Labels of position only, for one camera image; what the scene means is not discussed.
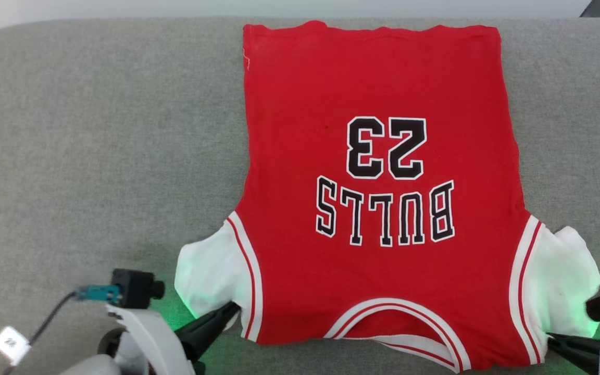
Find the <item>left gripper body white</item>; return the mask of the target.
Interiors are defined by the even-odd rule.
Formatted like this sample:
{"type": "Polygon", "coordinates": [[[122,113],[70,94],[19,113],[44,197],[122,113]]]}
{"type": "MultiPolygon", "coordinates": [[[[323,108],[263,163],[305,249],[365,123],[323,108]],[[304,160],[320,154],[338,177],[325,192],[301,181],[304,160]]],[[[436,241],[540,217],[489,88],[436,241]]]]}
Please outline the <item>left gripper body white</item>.
{"type": "Polygon", "coordinates": [[[124,327],[114,362],[121,375],[196,375],[178,337],[160,313],[107,305],[124,327]]]}

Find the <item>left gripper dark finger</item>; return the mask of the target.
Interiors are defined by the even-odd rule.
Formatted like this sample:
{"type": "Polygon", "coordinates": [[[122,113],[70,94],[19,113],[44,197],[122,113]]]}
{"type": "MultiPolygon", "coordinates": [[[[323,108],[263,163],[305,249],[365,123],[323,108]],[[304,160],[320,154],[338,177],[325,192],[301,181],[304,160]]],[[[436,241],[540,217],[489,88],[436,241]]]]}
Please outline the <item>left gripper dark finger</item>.
{"type": "Polygon", "coordinates": [[[175,330],[186,358],[189,361],[200,360],[239,312],[240,306],[229,302],[175,330]]]}

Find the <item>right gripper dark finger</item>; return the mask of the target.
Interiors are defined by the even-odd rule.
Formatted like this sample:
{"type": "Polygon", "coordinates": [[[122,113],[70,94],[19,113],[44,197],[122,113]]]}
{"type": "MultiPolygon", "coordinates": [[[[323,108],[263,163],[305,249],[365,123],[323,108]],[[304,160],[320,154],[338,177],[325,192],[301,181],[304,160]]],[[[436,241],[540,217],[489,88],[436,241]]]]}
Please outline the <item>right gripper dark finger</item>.
{"type": "Polygon", "coordinates": [[[600,340],[548,333],[547,346],[586,374],[599,374],[600,340]]]}

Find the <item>red and white basketball jersey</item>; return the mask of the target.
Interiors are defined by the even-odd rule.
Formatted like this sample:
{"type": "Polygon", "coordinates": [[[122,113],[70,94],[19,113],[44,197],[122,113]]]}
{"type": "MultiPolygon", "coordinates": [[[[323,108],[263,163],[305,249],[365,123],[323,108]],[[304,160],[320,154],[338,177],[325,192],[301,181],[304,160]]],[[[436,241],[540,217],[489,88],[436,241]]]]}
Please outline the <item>red and white basketball jersey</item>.
{"type": "Polygon", "coordinates": [[[261,345],[374,340],[455,373],[591,338],[600,273],[524,203],[496,28],[243,29],[249,167],[174,287],[261,345]]]}

